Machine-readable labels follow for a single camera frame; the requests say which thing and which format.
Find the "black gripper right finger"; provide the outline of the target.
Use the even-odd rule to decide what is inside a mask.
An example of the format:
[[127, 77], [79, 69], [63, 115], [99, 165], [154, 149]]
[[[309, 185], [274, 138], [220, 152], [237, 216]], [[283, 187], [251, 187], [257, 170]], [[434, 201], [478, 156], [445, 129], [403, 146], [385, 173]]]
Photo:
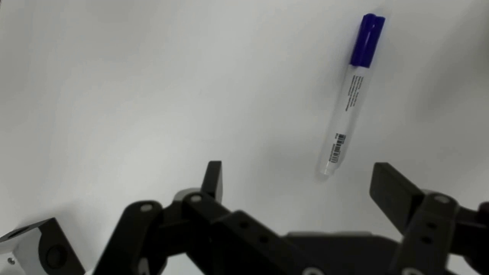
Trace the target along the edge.
[[402, 234], [388, 275], [455, 275], [451, 256], [489, 275], [489, 202], [475, 210], [423, 191], [388, 162], [373, 165], [370, 198]]

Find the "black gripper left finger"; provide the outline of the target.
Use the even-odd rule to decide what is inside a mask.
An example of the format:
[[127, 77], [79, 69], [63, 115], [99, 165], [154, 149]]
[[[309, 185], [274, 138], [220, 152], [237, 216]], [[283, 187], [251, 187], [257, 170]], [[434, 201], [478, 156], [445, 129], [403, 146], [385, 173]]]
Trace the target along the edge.
[[326, 275], [307, 253], [243, 211], [222, 205], [222, 162], [211, 161], [202, 187], [180, 191], [170, 207], [128, 205], [93, 275], [164, 275], [185, 254], [203, 275]]

